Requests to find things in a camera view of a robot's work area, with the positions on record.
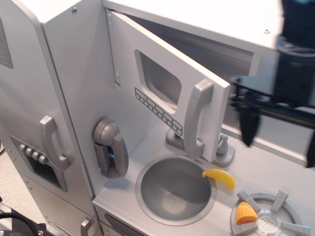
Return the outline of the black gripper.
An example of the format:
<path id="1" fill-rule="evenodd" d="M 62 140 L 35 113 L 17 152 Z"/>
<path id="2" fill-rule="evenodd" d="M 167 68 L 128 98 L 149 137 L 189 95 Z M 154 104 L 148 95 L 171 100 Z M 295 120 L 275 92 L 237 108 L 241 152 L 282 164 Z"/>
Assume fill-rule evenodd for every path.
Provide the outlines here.
<path id="1" fill-rule="evenodd" d="M 279 60 L 273 76 L 233 76 L 236 86 L 233 106 L 239 112 L 242 141 L 251 146 L 260 124 L 268 116 L 306 128 L 315 126 L 315 116 L 302 107 L 315 106 L 315 46 L 279 35 Z M 315 166 L 315 133 L 309 143 L 307 168 Z"/>

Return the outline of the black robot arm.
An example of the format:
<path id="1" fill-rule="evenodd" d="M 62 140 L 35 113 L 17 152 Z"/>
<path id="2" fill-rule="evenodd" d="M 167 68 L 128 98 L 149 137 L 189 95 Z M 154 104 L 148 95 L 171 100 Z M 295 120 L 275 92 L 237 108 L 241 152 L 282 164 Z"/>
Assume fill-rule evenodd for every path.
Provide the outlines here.
<path id="1" fill-rule="evenodd" d="M 283 29 L 276 40 L 279 60 L 273 77 L 233 76 L 232 106 L 239 113 L 242 141 L 250 147 L 260 116 L 315 128 L 315 2 L 284 0 Z"/>

